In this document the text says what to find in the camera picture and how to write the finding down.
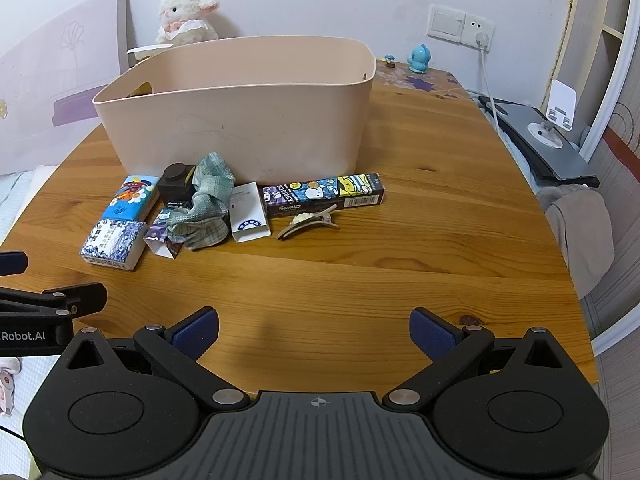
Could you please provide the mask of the blue cartoon tissue pack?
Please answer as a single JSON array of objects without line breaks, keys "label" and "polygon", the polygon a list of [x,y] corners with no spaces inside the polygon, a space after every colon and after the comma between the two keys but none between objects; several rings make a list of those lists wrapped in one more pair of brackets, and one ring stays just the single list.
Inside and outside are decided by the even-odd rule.
[{"label": "blue cartoon tissue pack", "polygon": [[155,205],[159,177],[133,174],[126,177],[114,197],[103,211],[105,219],[144,221]]}]

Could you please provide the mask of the green plaid scrunchie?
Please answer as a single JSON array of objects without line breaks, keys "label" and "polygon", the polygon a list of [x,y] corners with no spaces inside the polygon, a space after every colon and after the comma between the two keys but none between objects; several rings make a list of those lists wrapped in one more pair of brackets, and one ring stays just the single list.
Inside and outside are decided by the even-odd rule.
[{"label": "green plaid scrunchie", "polygon": [[195,167],[195,192],[190,207],[173,209],[167,220],[167,236],[190,250],[216,246],[229,235],[228,213],[235,176],[215,152]]}]

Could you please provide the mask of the white hotel supplies box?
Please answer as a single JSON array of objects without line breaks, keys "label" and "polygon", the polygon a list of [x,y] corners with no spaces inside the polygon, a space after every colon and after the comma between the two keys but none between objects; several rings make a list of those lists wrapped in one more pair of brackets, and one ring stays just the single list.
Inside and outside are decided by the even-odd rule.
[{"label": "white hotel supplies box", "polygon": [[271,235],[262,192],[255,182],[237,185],[233,189],[229,218],[231,235],[237,243]]}]

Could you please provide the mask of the small black box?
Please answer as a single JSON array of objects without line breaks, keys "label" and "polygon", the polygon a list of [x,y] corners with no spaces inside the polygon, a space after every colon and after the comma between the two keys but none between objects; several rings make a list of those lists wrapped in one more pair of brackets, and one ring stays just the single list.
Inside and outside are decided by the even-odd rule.
[{"label": "small black box", "polygon": [[195,166],[174,162],[165,168],[157,189],[166,207],[189,207],[195,193],[192,182]]}]

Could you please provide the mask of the long starry cartoon box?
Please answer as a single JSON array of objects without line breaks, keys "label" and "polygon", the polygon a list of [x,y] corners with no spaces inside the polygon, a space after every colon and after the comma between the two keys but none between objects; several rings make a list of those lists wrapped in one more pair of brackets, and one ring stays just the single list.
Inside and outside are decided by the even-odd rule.
[{"label": "long starry cartoon box", "polygon": [[262,190],[268,218],[302,212],[374,206],[382,203],[385,188],[378,174],[349,174],[306,182],[265,185]]}]

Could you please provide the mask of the blue white porcelain-pattern box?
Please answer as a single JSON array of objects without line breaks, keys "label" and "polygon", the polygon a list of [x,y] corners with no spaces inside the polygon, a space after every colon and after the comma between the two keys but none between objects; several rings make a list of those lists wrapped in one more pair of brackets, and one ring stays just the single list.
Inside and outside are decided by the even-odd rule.
[{"label": "blue white porcelain-pattern box", "polygon": [[91,229],[79,255],[85,262],[133,271],[144,248],[149,227],[141,221],[100,219]]}]

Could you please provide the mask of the purple patterned small packet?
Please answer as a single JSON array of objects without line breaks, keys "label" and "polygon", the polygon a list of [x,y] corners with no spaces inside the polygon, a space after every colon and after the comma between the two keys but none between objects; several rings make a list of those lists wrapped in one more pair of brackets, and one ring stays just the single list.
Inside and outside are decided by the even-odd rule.
[{"label": "purple patterned small packet", "polygon": [[146,231],[144,241],[146,246],[152,254],[175,260],[180,252],[181,245],[173,242],[168,237],[167,221],[170,217],[171,210],[169,208],[163,208],[154,218],[150,224],[149,229]]}]

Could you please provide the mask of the beige hair clip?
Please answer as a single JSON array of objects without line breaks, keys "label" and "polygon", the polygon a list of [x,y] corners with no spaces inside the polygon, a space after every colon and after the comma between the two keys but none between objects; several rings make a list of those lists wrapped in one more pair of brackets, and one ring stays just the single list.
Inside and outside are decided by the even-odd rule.
[{"label": "beige hair clip", "polygon": [[336,208],[336,205],[331,205],[319,212],[301,212],[300,214],[296,214],[286,228],[277,235],[277,239],[285,240],[300,231],[315,228],[316,226],[337,229],[337,225],[331,218],[331,214]]}]

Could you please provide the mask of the pink purple headboard panel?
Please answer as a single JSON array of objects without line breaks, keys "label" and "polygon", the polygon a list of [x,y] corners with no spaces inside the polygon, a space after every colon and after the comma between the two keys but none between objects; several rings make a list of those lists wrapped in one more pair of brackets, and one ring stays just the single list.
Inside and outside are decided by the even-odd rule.
[{"label": "pink purple headboard panel", "polygon": [[128,68],[128,0],[87,0],[1,57],[1,172],[60,164],[99,125],[93,98]]}]

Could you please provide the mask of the grey cloth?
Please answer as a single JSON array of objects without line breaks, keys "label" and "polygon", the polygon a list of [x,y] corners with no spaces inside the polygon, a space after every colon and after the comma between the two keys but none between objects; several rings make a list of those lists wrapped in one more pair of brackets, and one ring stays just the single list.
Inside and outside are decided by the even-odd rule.
[{"label": "grey cloth", "polygon": [[561,249],[579,299],[600,283],[615,257],[611,217],[589,186],[545,186],[537,200]]}]

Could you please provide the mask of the grey laptop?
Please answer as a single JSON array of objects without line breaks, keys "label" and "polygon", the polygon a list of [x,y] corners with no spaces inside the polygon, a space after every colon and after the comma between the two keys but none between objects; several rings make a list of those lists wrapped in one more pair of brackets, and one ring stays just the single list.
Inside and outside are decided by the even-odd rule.
[{"label": "grey laptop", "polygon": [[555,184],[584,184],[598,188],[600,181],[588,162],[536,108],[496,100],[500,129],[526,159],[533,174]]}]

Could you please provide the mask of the beige plastic storage bin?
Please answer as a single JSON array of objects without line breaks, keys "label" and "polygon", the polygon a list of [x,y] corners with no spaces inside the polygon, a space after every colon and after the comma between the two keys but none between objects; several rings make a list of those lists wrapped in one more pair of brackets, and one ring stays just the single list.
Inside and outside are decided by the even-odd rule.
[{"label": "beige plastic storage bin", "polygon": [[375,73],[355,39],[236,37],[147,58],[93,105],[128,174],[216,152],[240,182],[308,181],[355,170]]}]

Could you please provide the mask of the white phone stand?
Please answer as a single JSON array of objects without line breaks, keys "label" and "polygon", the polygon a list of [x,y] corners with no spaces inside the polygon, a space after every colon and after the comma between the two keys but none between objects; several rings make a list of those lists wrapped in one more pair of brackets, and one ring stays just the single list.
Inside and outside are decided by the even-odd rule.
[{"label": "white phone stand", "polygon": [[563,147],[561,130],[570,132],[573,129],[576,103],[576,91],[562,81],[553,79],[544,120],[531,122],[527,126],[528,132],[546,148],[560,150]]}]

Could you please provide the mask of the blue cartoon figurine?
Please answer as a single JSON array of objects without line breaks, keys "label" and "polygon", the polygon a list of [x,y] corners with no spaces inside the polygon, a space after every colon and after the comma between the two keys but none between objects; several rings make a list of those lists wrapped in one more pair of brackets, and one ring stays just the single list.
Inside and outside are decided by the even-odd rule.
[{"label": "blue cartoon figurine", "polygon": [[431,57],[430,49],[425,44],[419,44],[407,58],[408,69],[416,74],[425,74]]}]

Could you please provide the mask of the tiny mushroom figurine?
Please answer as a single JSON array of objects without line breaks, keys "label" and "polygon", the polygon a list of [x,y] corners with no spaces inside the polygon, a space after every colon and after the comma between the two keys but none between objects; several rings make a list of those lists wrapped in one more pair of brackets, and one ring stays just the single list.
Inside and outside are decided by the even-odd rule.
[{"label": "tiny mushroom figurine", "polygon": [[384,56],[384,63],[385,63],[385,66],[387,68],[394,68],[395,67],[395,57],[393,55],[390,55],[390,54],[385,55]]}]

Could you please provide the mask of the white plush lamb toy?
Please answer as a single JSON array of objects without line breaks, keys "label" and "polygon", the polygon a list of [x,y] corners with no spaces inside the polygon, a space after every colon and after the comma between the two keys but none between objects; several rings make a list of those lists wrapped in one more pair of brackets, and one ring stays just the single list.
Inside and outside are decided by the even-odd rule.
[{"label": "white plush lamb toy", "polygon": [[155,43],[175,47],[217,40],[219,36],[207,17],[218,8],[218,0],[160,0]]}]

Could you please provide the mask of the white shelf unit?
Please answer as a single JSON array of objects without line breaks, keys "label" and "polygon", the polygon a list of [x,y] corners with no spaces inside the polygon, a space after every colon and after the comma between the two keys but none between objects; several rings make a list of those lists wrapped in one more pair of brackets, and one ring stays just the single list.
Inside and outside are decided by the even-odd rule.
[{"label": "white shelf unit", "polygon": [[639,35],[639,0],[570,0],[552,77],[577,94],[579,154],[590,159],[622,94]]}]

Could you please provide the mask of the white wall switch socket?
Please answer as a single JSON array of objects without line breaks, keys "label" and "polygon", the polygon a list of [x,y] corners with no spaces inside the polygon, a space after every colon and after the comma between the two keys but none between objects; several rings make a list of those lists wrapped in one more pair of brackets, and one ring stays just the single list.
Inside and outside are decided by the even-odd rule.
[{"label": "white wall switch socket", "polygon": [[479,15],[433,4],[427,35],[472,49],[490,50],[495,24]]}]

